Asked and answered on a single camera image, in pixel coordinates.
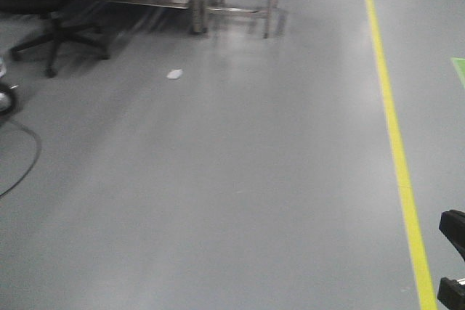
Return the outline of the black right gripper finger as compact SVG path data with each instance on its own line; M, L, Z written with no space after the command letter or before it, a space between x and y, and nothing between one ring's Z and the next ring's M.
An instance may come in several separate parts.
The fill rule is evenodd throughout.
M437 299L450 310L464 310L464 279L450 280L443 277Z
M464 212L457 210L442 212L439 230L464 258Z

